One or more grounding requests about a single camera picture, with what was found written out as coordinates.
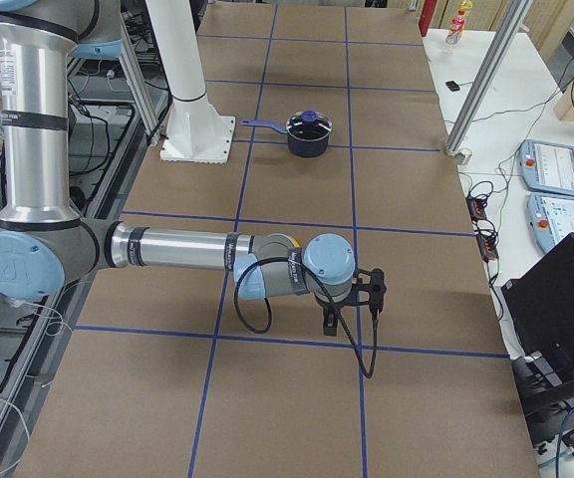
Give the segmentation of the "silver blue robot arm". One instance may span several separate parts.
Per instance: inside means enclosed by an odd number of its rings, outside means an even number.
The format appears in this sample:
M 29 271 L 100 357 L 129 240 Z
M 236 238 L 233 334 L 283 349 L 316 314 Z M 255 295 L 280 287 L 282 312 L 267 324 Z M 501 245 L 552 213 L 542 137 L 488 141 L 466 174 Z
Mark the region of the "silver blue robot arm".
M 236 300 L 313 294 L 323 329 L 346 323 L 357 293 L 351 245 L 336 234 L 291 236 L 134 227 L 83 217 L 70 203 L 67 61 L 124 49 L 117 1 L 0 1 L 7 201 L 0 211 L 0 293 L 36 301 L 108 268 L 224 270 Z

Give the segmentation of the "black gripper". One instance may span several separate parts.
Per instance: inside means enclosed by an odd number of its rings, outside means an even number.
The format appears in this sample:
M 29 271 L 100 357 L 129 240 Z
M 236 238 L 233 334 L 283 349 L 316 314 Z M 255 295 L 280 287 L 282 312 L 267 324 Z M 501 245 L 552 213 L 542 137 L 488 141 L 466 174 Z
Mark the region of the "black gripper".
M 323 334 L 325 336 L 335 336 L 338 328 L 338 318 L 335 311 L 342 311 L 344 308 L 354 307 L 354 301 L 350 295 L 342 300 L 337 297 L 329 298 L 322 292 L 315 292 L 314 297 L 317 304 L 323 310 Z

